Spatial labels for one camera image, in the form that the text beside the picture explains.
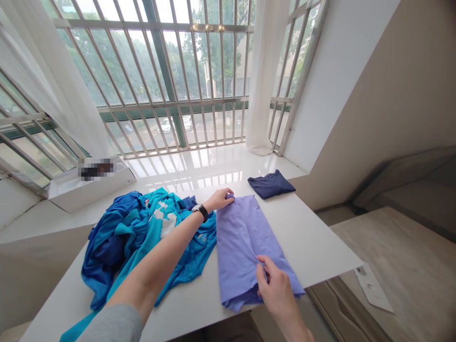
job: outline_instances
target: cardboard box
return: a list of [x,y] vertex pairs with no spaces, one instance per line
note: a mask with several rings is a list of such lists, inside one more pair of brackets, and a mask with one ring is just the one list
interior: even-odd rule
[[112,160],[115,172],[99,180],[81,180],[77,168],[56,176],[49,187],[49,200],[66,212],[73,213],[136,182],[132,171],[119,157],[113,157]]

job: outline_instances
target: purple t-shirt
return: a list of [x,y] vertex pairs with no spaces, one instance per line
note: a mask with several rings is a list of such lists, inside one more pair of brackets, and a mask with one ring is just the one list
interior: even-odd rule
[[296,298],[305,293],[254,195],[236,197],[217,210],[217,249],[220,297],[226,308],[239,312],[244,304],[263,302],[257,294],[257,255],[270,257],[288,274]]

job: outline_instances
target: wristwatch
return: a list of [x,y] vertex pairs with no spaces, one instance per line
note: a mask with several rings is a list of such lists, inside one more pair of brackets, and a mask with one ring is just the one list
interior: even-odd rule
[[206,222],[208,220],[208,218],[209,218],[208,211],[206,210],[206,208],[202,204],[197,204],[196,206],[194,206],[192,208],[191,211],[193,211],[193,212],[199,211],[201,214],[203,214],[203,217],[204,217],[203,223]]

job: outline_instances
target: sheer curtain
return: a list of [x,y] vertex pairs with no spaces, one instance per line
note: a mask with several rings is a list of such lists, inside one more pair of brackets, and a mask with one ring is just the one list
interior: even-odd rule
[[271,103],[280,49],[288,23],[290,0],[259,0],[256,5],[255,42],[248,110],[250,124],[246,143],[250,152],[267,155],[272,146],[267,137]]
[[39,0],[0,0],[0,66],[93,157],[113,155],[92,97]]

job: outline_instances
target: gray sofa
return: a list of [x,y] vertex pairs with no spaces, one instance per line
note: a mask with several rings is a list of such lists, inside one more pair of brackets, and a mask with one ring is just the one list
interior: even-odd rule
[[391,161],[353,203],[392,207],[456,243],[456,146]]

